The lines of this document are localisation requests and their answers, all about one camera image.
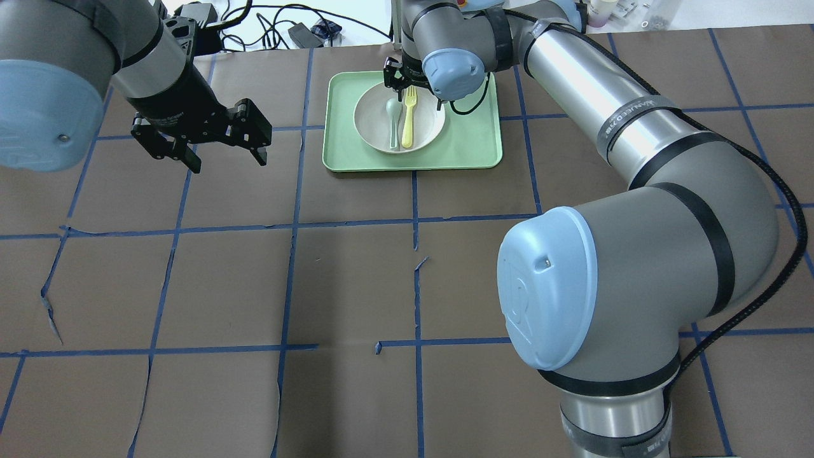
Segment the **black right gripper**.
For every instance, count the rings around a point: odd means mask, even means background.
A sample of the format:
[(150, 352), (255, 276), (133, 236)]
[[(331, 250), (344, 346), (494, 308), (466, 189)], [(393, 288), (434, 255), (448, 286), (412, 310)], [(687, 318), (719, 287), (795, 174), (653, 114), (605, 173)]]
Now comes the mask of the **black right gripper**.
[(416, 41), (407, 39), (404, 43), (391, 43), (390, 46), (393, 51), (386, 58), (383, 67), (384, 87), (397, 92), (399, 102), (404, 102), (409, 86), (424, 88), (430, 95), (435, 95), (424, 73), (422, 53)]

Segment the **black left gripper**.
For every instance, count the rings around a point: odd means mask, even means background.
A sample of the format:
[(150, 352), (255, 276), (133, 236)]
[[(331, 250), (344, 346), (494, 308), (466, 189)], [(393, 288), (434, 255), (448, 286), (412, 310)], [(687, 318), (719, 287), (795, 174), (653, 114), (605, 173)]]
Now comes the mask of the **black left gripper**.
[(194, 65), (198, 30), (192, 18), (161, 20), (155, 39), (125, 67), (125, 99), (137, 111), (131, 136), (154, 159), (177, 160), (193, 174), (202, 162), (191, 147), (200, 143), (247, 149), (266, 166), (272, 125), (252, 99), (232, 108), (218, 101)]

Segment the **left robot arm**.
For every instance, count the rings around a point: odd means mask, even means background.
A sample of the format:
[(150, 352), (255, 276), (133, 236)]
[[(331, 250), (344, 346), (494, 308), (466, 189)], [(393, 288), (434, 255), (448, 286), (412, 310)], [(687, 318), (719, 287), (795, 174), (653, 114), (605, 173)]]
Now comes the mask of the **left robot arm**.
[(220, 142), (267, 162), (272, 127), (250, 99), (228, 108), (194, 65), (230, 22), (170, 17), (160, 1), (3, 1), (1, 162), (56, 172), (84, 159), (108, 87), (136, 110), (131, 135), (193, 173), (192, 145)]

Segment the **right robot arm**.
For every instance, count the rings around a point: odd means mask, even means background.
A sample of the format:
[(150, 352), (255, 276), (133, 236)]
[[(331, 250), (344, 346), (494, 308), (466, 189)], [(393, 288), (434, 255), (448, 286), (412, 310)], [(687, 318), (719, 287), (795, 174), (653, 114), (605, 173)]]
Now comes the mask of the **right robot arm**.
[[(667, 457), (670, 394), (698, 354), (764, 304), (806, 246), (796, 197), (750, 151), (704, 127), (568, 20), (567, 3), (459, 12), (407, 2), (402, 61), (326, 86), (323, 164), (376, 185), (308, 182), (291, 223), (289, 344), (415, 351), (416, 444), (387, 436), (401, 413), (363, 399), (308, 420), (288, 354), (276, 457)], [(538, 215), (422, 214), (408, 160), (471, 160), (501, 146), (494, 112), (442, 104), (515, 66), (564, 110), (625, 183)]]

